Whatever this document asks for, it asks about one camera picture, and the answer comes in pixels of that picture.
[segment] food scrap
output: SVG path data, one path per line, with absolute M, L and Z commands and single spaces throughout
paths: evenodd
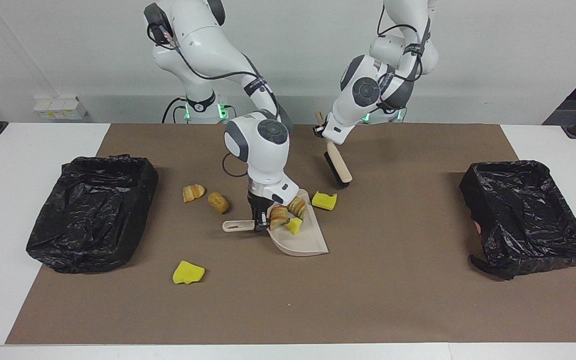
M 189 185 L 183 188 L 183 202 L 188 203 L 195 199 L 199 199 L 206 193 L 206 188 L 199 185 Z
M 293 235 L 297 235 L 302 228 L 302 223 L 304 223 L 304 221 L 300 218 L 291 218 L 290 221 L 283 226 L 288 228 Z
M 222 194 L 217 192 L 208 195 L 208 203 L 220 214 L 226 214 L 226 212 L 230 208 L 228 200 L 226 200 L 226 198 L 224 198 Z
M 288 224 L 288 208 L 282 205 L 275 206 L 270 210 L 270 230 L 275 230 L 284 224 Z
M 175 284 L 194 283 L 201 280 L 205 272 L 206 269 L 202 268 L 201 266 L 190 264 L 190 262 L 184 260 L 179 262 L 179 266 L 176 267 L 176 270 L 172 274 L 172 281 Z
M 317 191 L 315 196 L 312 197 L 313 207 L 318 207 L 325 210 L 333 210 L 336 203 L 337 194 L 330 196 L 329 194 L 324 194 Z
M 294 216 L 303 219 L 306 213 L 306 201 L 297 196 L 288 204 L 288 211 Z

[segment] green led light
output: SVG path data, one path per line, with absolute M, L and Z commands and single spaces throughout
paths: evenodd
M 228 110 L 226 110 L 224 105 L 219 105 L 219 117 L 221 117 L 222 120 L 228 117 Z
M 397 120 L 403 120 L 406 117 L 406 112 L 408 112 L 406 107 L 399 109 L 397 112 Z

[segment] white wall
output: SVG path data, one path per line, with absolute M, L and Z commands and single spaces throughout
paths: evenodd
M 75 94 L 96 122 L 156 122 L 176 78 L 151 59 L 152 0 L 0 0 L 0 119 L 34 121 L 33 96 Z M 368 50 L 381 0 L 222 0 L 226 36 L 296 123 L 339 92 Z M 415 86 L 407 121 L 540 124 L 576 87 L 576 1 L 439 0 L 439 66 Z M 215 85 L 240 114 L 235 84 Z

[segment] black cable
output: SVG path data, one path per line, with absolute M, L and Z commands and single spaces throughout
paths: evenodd
M 386 35 L 387 32 L 390 32 L 390 30 L 397 29 L 397 28 L 408 28 L 408 29 L 412 30 L 416 34 L 417 41 L 421 41 L 421 39 L 419 38 L 419 32 L 417 31 L 417 29 L 413 25 L 408 25 L 407 23 L 400 23 L 399 25 L 393 25 L 393 26 L 387 28 L 386 30 L 383 30 L 382 32 L 377 32 L 377 35 L 380 37 L 384 36 L 384 35 Z
M 416 63 L 419 64 L 419 75 L 416 77 L 415 80 L 419 80 L 419 78 L 421 78 L 424 72 L 424 64 L 421 62 L 421 57 L 419 56 L 419 53 L 417 53 L 416 55 Z
M 421 70 L 423 70 L 423 69 L 422 69 L 421 59 L 419 58 L 419 55 L 416 56 L 416 59 L 414 59 L 414 61 L 415 61 L 417 64 L 419 64 L 419 69 L 420 69 L 420 71 L 419 71 L 419 75 L 415 75 L 413 79 L 410 79 L 409 77 L 403 77 L 403 76 L 397 75 L 396 73 L 393 73 L 392 75 L 393 75 L 395 78 L 397 78 L 397 79 L 403 80 L 404 82 L 410 82 L 410 83 L 416 82 L 417 80 L 419 80 L 419 79 L 421 78 L 421 75 L 422 75 L 422 74 L 421 74 Z
M 165 47 L 164 45 L 158 43 L 157 40 L 155 40 L 155 38 L 153 37 L 153 35 L 151 35 L 151 34 L 153 33 L 153 30 L 151 30 L 151 27 L 152 27 L 152 26 L 153 26 L 153 25 L 148 25 L 148 27 L 146 27 L 146 36 L 148 37 L 148 39 L 151 39 L 151 41 L 152 41 L 153 43 L 155 43 L 156 46 L 160 46 L 160 47 L 162 47 L 162 48 L 164 48 L 164 49 L 168 49 L 168 50 L 174 50 L 174 48 L 172 48 L 172 47 Z
M 235 113 L 235 117 L 237 117 L 237 109 L 235 109 L 235 107 L 233 105 L 224 105 L 223 108 L 224 109 L 232 109 L 232 111 Z
M 388 75 L 388 74 L 391 74 L 391 73 L 388 73 L 388 72 L 387 72 L 387 73 L 384 73 L 384 75 L 379 76 L 379 79 L 377 80 L 377 84 L 381 83 L 381 82 L 382 82 L 382 79 L 384 79 L 384 77 L 385 77 L 386 75 Z M 404 77 L 395 75 L 394 73 L 393 73 L 392 75 L 395 76 L 395 77 L 397 77 L 397 78 L 406 80 Z M 391 110 L 398 110 L 397 107 L 392 107 L 392 106 L 386 104 L 386 102 L 384 102 L 384 98 L 382 98 L 382 88 L 381 88 L 381 87 L 379 87 L 379 104 L 382 105 L 382 106 L 384 106 L 384 107 L 386 107 L 386 108 L 388 108 L 388 109 L 391 109 Z
M 163 28 L 163 26 L 160 25 L 159 27 L 162 32 L 166 32 L 166 29 Z M 155 44 L 157 44 L 157 41 L 155 41 L 153 38 L 151 38 L 150 36 L 148 36 L 148 38 L 150 38 L 152 41 L 155 42 Z M 190 71 L 192 71 L 192 73 L 194 75 L 196 75 L 197 77 L 204 79 L 204 80 L 219 80 L 219 79 L 224 79 L 224 78 L 228 78 L 230 76 L 235 76 L 235 75 L 250 75 L 250 76 L 254 76 L 255 79 L 257 80 L 262 80 L 262 77 L 259 73 L 252 73 L 250 71 L 233 71 L 233 72 L 228 72 L 228 73 L 223 73 L 222 75 L 217 75 L 217 76 L 206 76 L 203 75 L 199 72 L 197 72 L 188 62 L 188 60 L 186 59 L 186 57 L 181 53 L 181 48 L 179 48 L 179 46 L 175 46 L 173 45 L 174 50 L 176 51 L 177 54 L 179 54 L 179 56 L 181 57 L 181 59 L 183 60 L 183 62 L 185 63 L 185 66 L 188 67 L 188 69 L 190 69 Z M 277 112 L 274 114 L 276 117 L 279 117 L 279 101 L 277 101 L 277 97 L 275 96 L 275 94 L 270 91 L 270 89 L 266 86 L 266 84 L 262 85 L 263 88 L 265 89 L 265 91 L 268 92 L 268 94 L 270 95 L 270 98 L 272 99 L 272 103 L 274 104 L 275 109 L 277 109 Z
M 243 178 L 244 176 L 248 175 L 248 172 L 246 171 L 245 173 L 242 173 L 241 175 L 235 175 L 233 173 L 228 172 L 228 170 L 226 170 L 226 159 L 228 157 L 230 157 L 230 155 L 232 155 L 232 153 L 226 153 L 226 156 L 223 157 L 223 159 L 221 159 L 221 168 L 224 171 L 224 173 L 226 173 L 226 175 L 232 177 L 232 178 Z
M 408 28 L 416 34 L 417 41 L 421 42 L 421 39 L 419 38 L 419 32 L 417 31 L 417 29 L 414 28 L 412 25 L 407 25 L 406 23 L 402 23 L 400 25 L 393 25 L 393 26 L 387 28 L 386 30 L 380 31 L 379 29 L 382 27 L 382 19 L 384 18 L 384 11 L 386 11 L 386 5 L 381 6 L 381 14 L 379 16 L 379 22 L 377 23 L 377 36 L 378 37 L 382 37 L 387 32 L 390 32 L 390 30 L 393 30 L 396 28 Z
M 168 104 L 168 106 L 166 107 L 166 111 L 164 111 L 164 116 L 162 116 L 162 118 L 161 118 L 161 123 L 162 123 L 162 124 L 166 123 L 166 116 L 168 115 L 168 112 L 169 112 L 170 108 L 172 107 L 172 105 L 173 105 L 174 103 L 176 103 L 176 102 L 178 102 L 178 101 L 188 101 L 188 99 L 185 98 L 185 97 L 176 97 L 176 98 L 174 98 L 174 99 Z
M 381 14 L 379 15 L 379 22 L 377 23 L 377 36 L 379 35 L 379 28 L 382 27 L 382 19 L 384 18 L 384 12 L 386 11 L 386 4 L 381 5 Z
M 175 108 L 172 110 L 172 123 L 173 123 L 173 124 L 176 124 L 176 123 L 177 123 L 177 120 L 175 119 L 175 113 L 177 112 L 178 109 L 184 109 L 184 110 L 185 110 L 186 107 L 185 107 L 185 106 L 182 106 L 182 105 L 179 105 L 178 107 L 175 107 Z

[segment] beige dustpan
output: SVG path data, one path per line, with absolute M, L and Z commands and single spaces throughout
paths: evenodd
M 279 226 L 275 230 L 268 230 L 270 239 L 272 239 L 279 250 L 291 256 L 313 256 L 328 253 L 329 250 L 326 246 L 326 241 L 324 241 L 322 230 L 320 230 L 320 224 L 317 223 L 317 217 L 308 193 L 304 189 L 299 189 L 297 196 L 306 202 L 306 212 L 303 215 L 301 230 L 293 235 L 288 228 Z M 272 208 L 278 205 L 278 203 L 274 203 L 268 209 L 268 214 L 270 214 Z M 222 224 L 222 229 L 227 233 L 251 231 L 254 227 L 255 222 L 253 220 L 225 221 Z

